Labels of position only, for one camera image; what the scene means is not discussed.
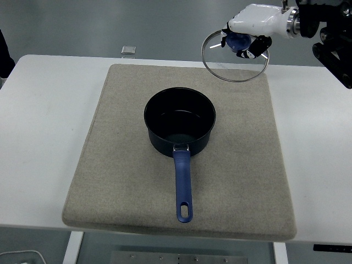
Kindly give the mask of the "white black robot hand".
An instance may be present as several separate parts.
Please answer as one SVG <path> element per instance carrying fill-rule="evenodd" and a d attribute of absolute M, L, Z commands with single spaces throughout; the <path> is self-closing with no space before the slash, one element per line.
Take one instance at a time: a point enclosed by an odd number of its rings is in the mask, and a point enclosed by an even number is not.
<path fill-rule="evenodd" d="M 296 7 L 250 4 L 221 30 L 221 47 L 228 46 L 240 58 L 255 59 L 272 44 L 271 36 L 291 39 L 299 34 Z"/>

